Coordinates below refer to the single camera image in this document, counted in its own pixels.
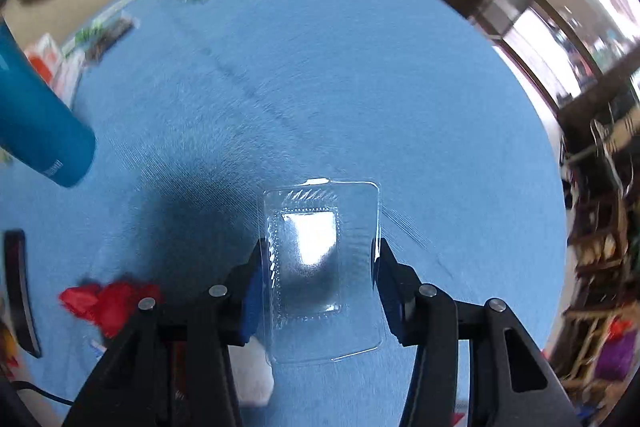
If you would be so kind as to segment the red crumpled wrapper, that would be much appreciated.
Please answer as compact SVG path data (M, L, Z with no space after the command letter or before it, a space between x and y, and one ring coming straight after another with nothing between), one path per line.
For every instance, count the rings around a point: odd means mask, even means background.
M119 334L143 298L153 298L157 303L163 300L157 285L129 281L105 286L89 283L66 288L58 295L58 301L68 312L96 326L107 339Z

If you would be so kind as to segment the orange white tissue box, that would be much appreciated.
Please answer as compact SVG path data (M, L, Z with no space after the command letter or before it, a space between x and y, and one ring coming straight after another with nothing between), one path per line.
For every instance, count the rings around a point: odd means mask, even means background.
M64 54L55 40L44 34L26 46L24 54L43 82L67 107L72 107L85 66L85 52L72 49Z

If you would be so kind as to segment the dark snack packet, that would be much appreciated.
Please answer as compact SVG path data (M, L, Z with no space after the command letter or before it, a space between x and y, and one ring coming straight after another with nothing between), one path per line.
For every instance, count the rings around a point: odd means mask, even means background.
M84 52L86 62L99 63L109 49L138 26L139 22L126 13L114 15L103 22L95 20L76 32L74 49Z

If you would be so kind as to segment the blue round tablecloth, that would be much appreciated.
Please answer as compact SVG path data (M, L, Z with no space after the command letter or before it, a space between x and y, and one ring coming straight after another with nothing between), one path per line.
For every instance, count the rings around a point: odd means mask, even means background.
M96 330L58 302L135 277L183 303L244 262L258 202L309 179L372 181L397 259L454 298L503 299L535 343L561 294L558 162L510 68L440 0L134 0L139 26L80 80L96 135L65 188L1 170L1 226L26 235L42 357L74 399Z

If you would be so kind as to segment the black smartphone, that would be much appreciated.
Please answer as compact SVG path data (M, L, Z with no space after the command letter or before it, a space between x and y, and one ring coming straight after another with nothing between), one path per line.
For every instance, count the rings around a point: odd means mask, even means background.
M30 307L26 273L26 236L22 230L3 233L3 265L6 295L15 339L35 359L42 357Z

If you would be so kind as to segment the clear plastic blister tray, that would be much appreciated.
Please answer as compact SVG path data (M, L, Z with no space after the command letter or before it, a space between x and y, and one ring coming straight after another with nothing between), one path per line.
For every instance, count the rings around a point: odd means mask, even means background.
M264 332L277 365L337 362L375 350L380 190L308 180L262 195Z

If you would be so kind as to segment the teal thermos bottle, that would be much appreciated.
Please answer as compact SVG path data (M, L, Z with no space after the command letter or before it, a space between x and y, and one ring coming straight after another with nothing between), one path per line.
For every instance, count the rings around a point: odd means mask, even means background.
M91 167L96 136L42 81L1 25L1 147L62 187Z

